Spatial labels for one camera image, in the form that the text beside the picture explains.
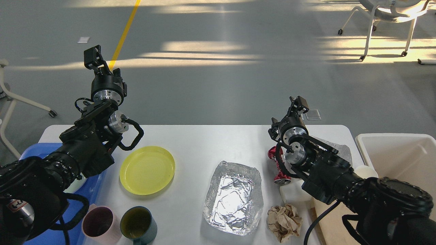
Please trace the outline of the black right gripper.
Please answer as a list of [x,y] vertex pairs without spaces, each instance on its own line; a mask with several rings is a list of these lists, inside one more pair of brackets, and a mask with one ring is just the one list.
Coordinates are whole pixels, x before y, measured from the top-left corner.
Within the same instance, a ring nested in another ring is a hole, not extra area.
[[289,143],[294,135],[308,134],[308,130],[300,117],[302,114],[309,112],[310,108],[306,99],[301,96],[296,98],[289,97],[290,106],[287,110],[286,117],[281,121],[271,118],[271,128],[268,134],[273,141]]

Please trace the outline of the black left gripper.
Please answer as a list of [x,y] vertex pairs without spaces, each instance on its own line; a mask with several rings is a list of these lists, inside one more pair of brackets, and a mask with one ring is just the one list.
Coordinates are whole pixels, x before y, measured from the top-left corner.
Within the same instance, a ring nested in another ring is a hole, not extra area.
[[120,106],[127,96],[127,84],[121,76],[120,68],[110,71],[101,54],[101,45],[84,51],[84,66],[94,71],[95,75],[91,85],[92,102],[110,99]]

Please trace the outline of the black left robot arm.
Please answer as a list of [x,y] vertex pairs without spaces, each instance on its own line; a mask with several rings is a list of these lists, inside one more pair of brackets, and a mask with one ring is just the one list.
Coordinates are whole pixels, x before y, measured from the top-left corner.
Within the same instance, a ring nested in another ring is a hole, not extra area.
[[81,98],[81,118],[59,136],[62,146],[44,158],[31,156],[1,167],[1,244],[22,245],[47,230],[68,231],[84,218],[89,200],[65,190],[75,180],[96,176],[113,165],[114,150],[132,150],[144,135],[121,113],[127,85],[120,69],[110,70],[97,45],[84,51],[94,72],[90,98]]

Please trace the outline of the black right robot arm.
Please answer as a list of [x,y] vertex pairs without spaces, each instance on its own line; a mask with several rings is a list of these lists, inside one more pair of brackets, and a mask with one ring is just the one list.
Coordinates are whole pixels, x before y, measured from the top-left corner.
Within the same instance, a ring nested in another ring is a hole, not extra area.
[[268,156],[279,172],[301,179],[303,191],[330,205],[312,222],[303,243],[319,221],[343,203],[353,212],[342,216],[343,225],[361,245],[434,245],[432,196],[405,181],[358,176],[336,148],[309,134],[302,120],[309,110],[303,97],[290,97],[286,115],[272,118],[268,130],[277,143]]

